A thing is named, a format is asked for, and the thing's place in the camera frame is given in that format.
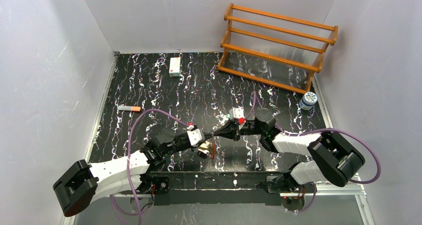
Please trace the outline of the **steel key organizer red handle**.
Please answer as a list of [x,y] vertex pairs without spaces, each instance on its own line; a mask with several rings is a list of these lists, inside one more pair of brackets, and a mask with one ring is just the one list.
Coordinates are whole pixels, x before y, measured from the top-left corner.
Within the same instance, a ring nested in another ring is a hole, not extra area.
[[213,137],[212,139],[206,140],[204,143],[202,143],[198,149],[201,151],[208,151],[209,155],[208,155],[208,159],[214,160],[215,159],[215,152],[216,152],[216,145],[215,145],[215,138]]

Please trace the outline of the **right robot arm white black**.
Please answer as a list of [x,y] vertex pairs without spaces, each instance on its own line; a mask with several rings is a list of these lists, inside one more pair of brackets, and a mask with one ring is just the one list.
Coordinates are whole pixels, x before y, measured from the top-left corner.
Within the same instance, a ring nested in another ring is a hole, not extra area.
[[323,129],[316,133],[291,134],[277,128],[276,119],[266,108],[259,108],[253,120],[243,115],[242,109],[232,108],[229,121],[213,134],[234,141],[244,135],[259,135],[260,144],[269,152],[311,158],[262,183],[264,188],[293,191],[301,185],[319,181],[344,187],[365,164],[364,156],[338,131]]

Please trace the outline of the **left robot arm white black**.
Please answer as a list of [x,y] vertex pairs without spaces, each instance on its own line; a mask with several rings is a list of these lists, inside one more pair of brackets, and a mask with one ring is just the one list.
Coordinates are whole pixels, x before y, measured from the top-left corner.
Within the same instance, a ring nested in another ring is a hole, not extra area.
[[165,158],[199,147],[212,133],[199,128],[176,135],[162,129],[146,145],[129,156],[100,163],[78,160],[54,183],[53,190],[66,217],[85,210],[91,202],[122,191],[137,190],[142,175],[165,163]]

